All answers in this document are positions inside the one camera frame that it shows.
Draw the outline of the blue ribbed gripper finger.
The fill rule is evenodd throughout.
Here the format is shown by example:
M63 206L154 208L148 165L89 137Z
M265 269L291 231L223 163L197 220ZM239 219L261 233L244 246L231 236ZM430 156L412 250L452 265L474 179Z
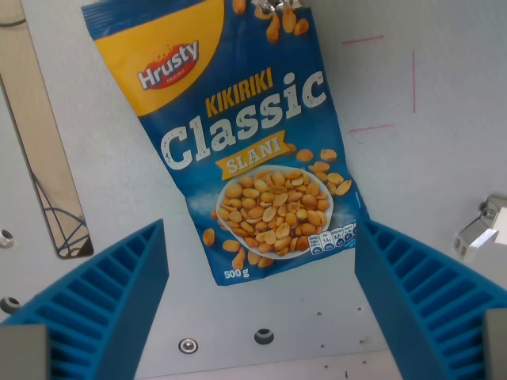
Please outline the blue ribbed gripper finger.
M133 379L168 278L159 219L80 264L3 325L47 328L52 379Z
M356 223L354 272L402 378L486 378L483 320L503 288L370 219Z

